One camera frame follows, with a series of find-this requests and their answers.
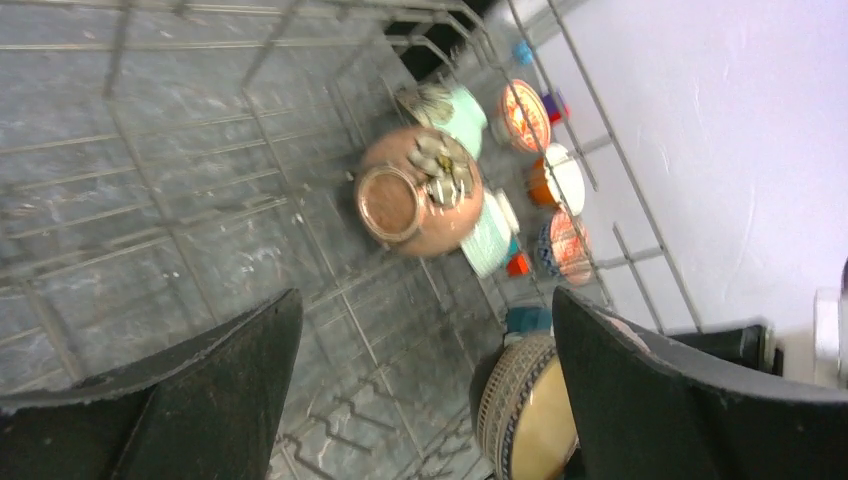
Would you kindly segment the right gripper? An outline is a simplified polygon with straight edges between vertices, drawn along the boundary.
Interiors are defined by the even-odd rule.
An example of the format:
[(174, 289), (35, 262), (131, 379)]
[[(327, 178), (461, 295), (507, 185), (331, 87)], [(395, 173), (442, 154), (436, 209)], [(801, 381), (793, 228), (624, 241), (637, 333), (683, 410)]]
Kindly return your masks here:
[(754, 318), (669, 338), (563, 287), (552, 313), (589, 478), (846, 477), (846, 266), (794, 333)]

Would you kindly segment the pale green bowl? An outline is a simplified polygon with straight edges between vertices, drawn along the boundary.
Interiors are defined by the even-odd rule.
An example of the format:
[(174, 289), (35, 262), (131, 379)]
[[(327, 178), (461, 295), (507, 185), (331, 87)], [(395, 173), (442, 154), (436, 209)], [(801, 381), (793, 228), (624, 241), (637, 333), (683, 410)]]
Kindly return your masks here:
[(478, 160), (488, 119), (474, 95), (464, 86), (422, 83), (398, 90), (394, 96), (416, 123), (440, 130), (458, 141)]

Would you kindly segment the teal bowl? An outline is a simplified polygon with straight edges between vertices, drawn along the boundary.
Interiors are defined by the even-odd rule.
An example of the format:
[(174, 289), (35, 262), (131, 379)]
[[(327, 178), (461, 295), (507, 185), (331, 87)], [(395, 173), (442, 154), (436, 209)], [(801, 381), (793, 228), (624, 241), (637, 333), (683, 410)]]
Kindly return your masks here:
[(519, 306), (510, 308), (505, 316), (506, 331), (503, 346), (508, 347), (531, 334), (553, 335), (552, 312), (546, 307)]

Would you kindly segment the white bowl orange pattern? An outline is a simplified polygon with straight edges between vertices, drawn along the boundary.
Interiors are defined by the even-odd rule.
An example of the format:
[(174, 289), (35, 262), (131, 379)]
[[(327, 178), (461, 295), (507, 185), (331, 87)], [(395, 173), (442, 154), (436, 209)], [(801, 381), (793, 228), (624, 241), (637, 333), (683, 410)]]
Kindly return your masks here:
[(496, 142), (527, 153), (543, 153), (551, 143), (551, 124), (541, 97), (514, 79), (499, 94), (490, 129)]

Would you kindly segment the purple red toy block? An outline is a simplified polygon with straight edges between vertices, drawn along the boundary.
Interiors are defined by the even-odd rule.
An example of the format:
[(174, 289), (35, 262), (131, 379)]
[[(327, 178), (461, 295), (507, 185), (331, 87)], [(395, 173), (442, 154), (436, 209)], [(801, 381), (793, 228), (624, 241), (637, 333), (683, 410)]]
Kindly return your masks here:
[(559, 89), (545, 93), (541, 100), (551, 125), (562, 123), (565, 119), (570, 118), (570, 107), (565, 102)]

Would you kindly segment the light green ribbed bowl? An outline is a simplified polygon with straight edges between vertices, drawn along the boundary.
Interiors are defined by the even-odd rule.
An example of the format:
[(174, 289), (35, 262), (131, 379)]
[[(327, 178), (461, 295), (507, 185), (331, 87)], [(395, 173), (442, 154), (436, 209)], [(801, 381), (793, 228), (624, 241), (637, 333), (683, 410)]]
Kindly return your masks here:
[(513, 237), (520, 225), (503, 189), (484, 191), (480, 217), (460, 243), (460, 248), (478, 278), (494, 273), (510, 257)]

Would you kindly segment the dark brown banded bowl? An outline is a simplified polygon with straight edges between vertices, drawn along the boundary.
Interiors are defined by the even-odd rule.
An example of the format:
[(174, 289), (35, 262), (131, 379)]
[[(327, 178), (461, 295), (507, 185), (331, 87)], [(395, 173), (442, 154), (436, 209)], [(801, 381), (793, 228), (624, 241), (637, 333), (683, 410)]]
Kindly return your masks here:
[(560, 479), (578, 432), (554, 338), (530, 334), (502, 349), (469, 392), (475, 438), (496, 479)]

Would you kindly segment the blue white patterned bowl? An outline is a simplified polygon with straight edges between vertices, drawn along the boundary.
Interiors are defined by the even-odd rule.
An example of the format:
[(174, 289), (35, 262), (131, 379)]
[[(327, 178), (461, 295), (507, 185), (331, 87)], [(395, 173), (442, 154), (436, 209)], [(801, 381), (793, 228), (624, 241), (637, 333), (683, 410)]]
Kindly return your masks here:
[(584, 248), (589, 244), (585, 225), (559, 210), (539, 231), (537, 258), (551, 276), (582, 286), (594, 276)]

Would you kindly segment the grey wire dish rack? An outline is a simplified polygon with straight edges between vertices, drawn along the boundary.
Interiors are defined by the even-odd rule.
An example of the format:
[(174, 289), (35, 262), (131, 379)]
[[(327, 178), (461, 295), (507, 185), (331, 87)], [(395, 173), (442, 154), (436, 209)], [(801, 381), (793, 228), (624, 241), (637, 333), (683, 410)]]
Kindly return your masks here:
[[(505, 315), (576, 290), (660, 332), (699, 326), (632, 158), (589, 75), (598, 1), (5, 1), (1, 400), (63, 390), (295, 289), (303, 327), (261, 479), (484, 479), (467, 389)], [(531, 65), (513, 46), (526, 41)], [(551, 143), (579, 162), (594, 276), (537, 258), (559, 209), (543, 153), (490, 129), (511, 80), (559, 89)], [(355, 210), (366, 148), (412, 123), (395, 93), (462, 85), (488, 125), (532, 271), (461, 250), (404, 257)]]

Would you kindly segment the blue toy block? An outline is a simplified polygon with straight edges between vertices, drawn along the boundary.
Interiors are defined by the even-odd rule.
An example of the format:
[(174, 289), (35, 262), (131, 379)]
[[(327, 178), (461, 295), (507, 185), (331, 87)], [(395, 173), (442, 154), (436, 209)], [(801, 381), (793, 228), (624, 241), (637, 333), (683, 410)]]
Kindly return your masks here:
[(513, 46), (512, 56), (517, 65), (526, 66), (534, 62), (534, 54), (526, 41), (520, 41)]

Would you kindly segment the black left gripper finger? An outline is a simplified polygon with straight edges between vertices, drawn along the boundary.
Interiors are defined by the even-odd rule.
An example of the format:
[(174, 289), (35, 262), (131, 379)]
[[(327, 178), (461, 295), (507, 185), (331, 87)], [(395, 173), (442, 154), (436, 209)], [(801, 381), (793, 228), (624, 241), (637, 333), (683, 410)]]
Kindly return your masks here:
[(261, 479), (303, 327), (289, 289), (63, 390), (1, 400), (5, 479)]

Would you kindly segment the pink brown flower bowl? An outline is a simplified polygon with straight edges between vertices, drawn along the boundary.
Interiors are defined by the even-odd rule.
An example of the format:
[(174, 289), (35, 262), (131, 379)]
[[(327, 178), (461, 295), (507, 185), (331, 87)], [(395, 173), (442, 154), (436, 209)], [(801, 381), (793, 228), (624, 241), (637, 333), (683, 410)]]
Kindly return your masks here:
[(467, 149), (423, 126), (396, 128), (365, 152), (354, 203), (368, 233), (399, 254), (457, 249), (479, 220), (483, 181)]

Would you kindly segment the teal toy block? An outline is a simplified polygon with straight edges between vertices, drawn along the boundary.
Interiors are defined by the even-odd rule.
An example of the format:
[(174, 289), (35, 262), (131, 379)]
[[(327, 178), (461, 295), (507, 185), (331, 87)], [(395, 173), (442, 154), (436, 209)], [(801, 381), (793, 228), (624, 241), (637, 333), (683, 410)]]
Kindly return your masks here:
[(517, 244), (515, 239), (512, 239), (509, 245), (509, 249), (507, 252), (507, 256), (511, 257), (515, 255), (520, 250), (519, 245)]

